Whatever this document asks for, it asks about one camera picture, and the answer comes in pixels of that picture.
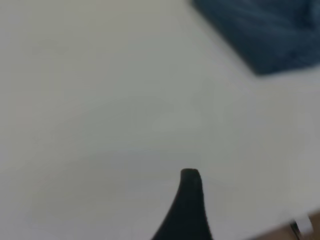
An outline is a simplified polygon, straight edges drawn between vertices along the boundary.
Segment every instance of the black plastic piece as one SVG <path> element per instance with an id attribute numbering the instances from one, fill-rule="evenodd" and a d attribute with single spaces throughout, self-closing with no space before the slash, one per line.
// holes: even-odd
<path id="1" fill-rule="evenodd" d="M 172 206 L 152 240 L 212 239 L 200 174 L 196 169 L 183 169 Z"/>

